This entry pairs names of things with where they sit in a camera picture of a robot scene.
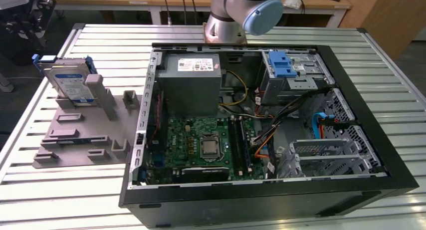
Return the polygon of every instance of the ram slot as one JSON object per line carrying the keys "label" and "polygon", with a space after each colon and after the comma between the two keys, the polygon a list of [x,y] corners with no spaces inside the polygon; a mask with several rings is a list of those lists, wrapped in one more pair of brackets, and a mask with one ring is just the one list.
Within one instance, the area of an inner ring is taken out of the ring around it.
{"label": "ram slot", "polygon": [[250,161],[250,149],[249,149],[249,139],[246,136],[246,129],[245,129],[245,122],[242,118],[238,119],[238,128],[240,128],[240,145],[242,147],[241,150],[241,158],[245,159],[245,165],[246,165],[246,170],[250,173],[252,172],[252,161]]}
{"label": "ram slot", "polygon": [[233,168],[236,175],[242,175],[245,170],[245,163],[242,156],[242,146],[241,145],[241,134],[240,134],[240,126],[237,124],[237,119],[229,119],[228,121],[228,130],[229,130],[229,140],[232,146],[232,155],[233,155]]}

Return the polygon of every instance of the green circuit board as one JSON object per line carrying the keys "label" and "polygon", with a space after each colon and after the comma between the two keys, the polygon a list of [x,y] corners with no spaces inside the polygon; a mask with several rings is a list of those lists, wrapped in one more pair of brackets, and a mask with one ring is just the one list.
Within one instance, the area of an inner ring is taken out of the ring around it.
{"label": "green circuit board", "polygon": [[[237,175],[233,169],[233,155],[228,118],[192,118],[169,120],[166,167],[228,167],[229,180],[252,180],[264,178],[262,164],[253,165],[253,172]],[[256,136],[253,120],[244,121],[248,139]],[[220,139],[221,155],[217,159],[204,159],[204,136],[216,136]]]}

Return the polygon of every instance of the motherboard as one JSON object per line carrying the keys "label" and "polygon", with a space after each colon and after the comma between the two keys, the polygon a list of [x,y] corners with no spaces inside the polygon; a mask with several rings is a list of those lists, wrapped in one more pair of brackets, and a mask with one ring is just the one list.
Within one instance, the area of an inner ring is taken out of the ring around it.
{"label": "motherboard", "polygon": [[[180,175],[197,176],[196,171],[206,169],[224,171],[228,181],[264,179],[262,162],[250,156],[253,125],[252,118],[172,118],[166,152],[153,155],[154,165],[162,166],[154,169],[157,181],[172,183]],[[202,178],[218,174],[204,173]]]}

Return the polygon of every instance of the blue drive bay latch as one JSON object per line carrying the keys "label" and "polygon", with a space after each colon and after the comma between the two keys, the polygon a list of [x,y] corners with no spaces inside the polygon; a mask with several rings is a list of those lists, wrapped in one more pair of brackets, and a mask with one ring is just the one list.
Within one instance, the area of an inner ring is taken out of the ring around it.
{"label": "blue drive bay latch", "polygon": [[269,62],[274,69],[276,78],[294,78],[298,76],[292,67],[292,59],[284,51],[272,51],[269,53]]}

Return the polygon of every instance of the slotted metal table surface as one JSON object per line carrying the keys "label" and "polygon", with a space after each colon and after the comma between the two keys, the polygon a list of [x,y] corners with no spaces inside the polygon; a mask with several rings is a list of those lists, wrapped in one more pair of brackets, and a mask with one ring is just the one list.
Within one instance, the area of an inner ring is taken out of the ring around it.
{"label": "slotted metal table surface", "polygon": [[[421,187],[344,217],[204,229],[426,229],[426,101],[369,34],[356,29],[282,27],[248,39],[249,43],[332,46]],[[204,42],[204,29],[87,24],[73,30],[59,56],[90,55],[113,93],[134,89],[142,94],[153,42]],[[31,166],[58,107],[55,97],[45,79],[0,153],[0,229],[145,229],[128,209],[118,207],[125,164]]]}

